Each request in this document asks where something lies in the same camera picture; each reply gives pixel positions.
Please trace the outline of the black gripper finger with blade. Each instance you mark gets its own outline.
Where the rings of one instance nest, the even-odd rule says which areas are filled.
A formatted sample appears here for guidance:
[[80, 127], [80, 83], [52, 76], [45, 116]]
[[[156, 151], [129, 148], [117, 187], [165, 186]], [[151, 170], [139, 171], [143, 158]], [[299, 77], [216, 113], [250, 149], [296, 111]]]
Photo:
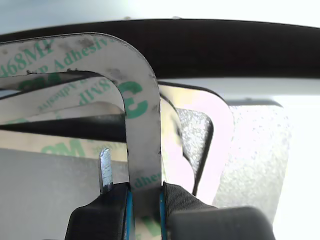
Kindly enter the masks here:
[[111, 154], [104, 148], [99, 160], [99, 196], [70, 215], [66, 240], [134, 240], [133, 196], [127, 182], [114, 184]]

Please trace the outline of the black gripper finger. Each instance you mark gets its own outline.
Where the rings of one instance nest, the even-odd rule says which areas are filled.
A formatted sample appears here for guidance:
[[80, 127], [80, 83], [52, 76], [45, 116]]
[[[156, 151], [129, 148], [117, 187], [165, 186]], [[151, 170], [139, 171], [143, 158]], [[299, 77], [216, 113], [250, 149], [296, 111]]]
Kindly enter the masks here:
[[267, 217], [251, 206], [217, 208], [183, 187], [164, 183], [160, 195], [164, 240], [273, 240]]

